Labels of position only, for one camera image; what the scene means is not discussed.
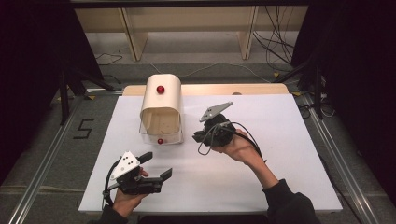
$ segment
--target gray floor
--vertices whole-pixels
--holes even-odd
[[[290,43],[295,41],[295,33],[287,33]],[[121,55],[121,60],[114,63],[118,56],[104,55],[98,58],[106,82],[124,87],[129,84],[144,84],[147,77],[155,73],[173,73],[181,76],[183,83],[241,83],[266,82],[274,79],[274,69],[266,64],[266,53],[254,41],[249,60],[242,60],[234,33],[161,33],[150,34],[148,45],[141,62],[133,62],[128,44],[123,34],[87,34],[96,56],[102,53]],[[276,63],[282,69],[289,69],[272,56],[269,62]],[[295,87],[297,77],[288,80],[290,91]],[[87,82],[88,88],[96,88]],[[0,189],[0,223],[7,223],[13,210],[20,201],[27,186],[31,183],[51,146],[53,138],[60,128],[61,106],[54,96],[51,109],[43,120],[40,131],[35,134],[26,150],[14,166],[7,180]],[[59,151],[54,155],[53,163],[43,179],[43,183],[31,204],[23,223],[85,223],[94,218],[78,211],[78,205],[95,164],[96,156],[102,145],[112,110],[117,102],[117,95],[96,96],[93,100],[83,100],[76,115],[70,121]],[[304,97],[296,98],[297,104],[304,103]],[[318,150],[318,154],[327,162],[334,183],[346,196],[347,201],[356,211],[355,202],[348,191],[339,171],[332,160],[329,149],[321,138],[311,115],[305,119],[307,130]],[[88,125],[92,132],[88,139],[76,139],[85,133],[78,131],[83,119],[93,119]],[[324,118],[324,123],[347,167],[357,180],[364,196],[373,207],[377,223],[396,223],[396,208],[389,201],[387,194],[375,180],[364,159],[357,154],[357,148],[350,139],[347,130],[335,113]],[[353,216],[346,202],[339,197],[344,210],[334,214],[319,214],[322,223],[359,223]]]

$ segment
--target red ball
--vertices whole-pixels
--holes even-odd
[[[158,92],[159,94],[163,94],[163,93],[165,92],[165,87],[164,87],[164,86],[158,86],[158,87],[157,87],[157,92]]]

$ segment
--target person's left hand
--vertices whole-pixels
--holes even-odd
[[[149,173],[144,171],[143,168],[140,168],[140,174],[142,176],[149,176]],[[148,196],[148,194],[124,194],[120,189],[117,189],[113,209],[123,217],[128,217],[146,196]]]

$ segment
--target person's hand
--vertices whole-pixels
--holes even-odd
[[[240,129],[236,130],[238,133],[248,137],[247,133],[242,132]],[[259,153],[254,149],[246,139],[234,135],[231,142],[224,147],[212,147],[213,150],[219,153],[225,153],[236,161],[241,161],[246,165],[250,165],[256,160],[261,160]]]
[[[149,176],[149,173],[140,168],[142,176]],[[113,209],[123,217],[128,217],[132,214],[134,209],[142,202],[142,199],[148,196],[147,194],[130,195],[124,194],[120,189],[117,189],[116,199],[114,200]]]

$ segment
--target person's right hand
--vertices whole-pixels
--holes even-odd
[[[236,131],[248,137],[247,133],[242,132],[240,129]],[[234,160],[241,161],[246,165],[250,165],[256,160],[262,160],[259,153],[254,149],[254,146],[236,134],[228,145],[224,147],[212,147],[212,149],[219,153],[225,153]]]

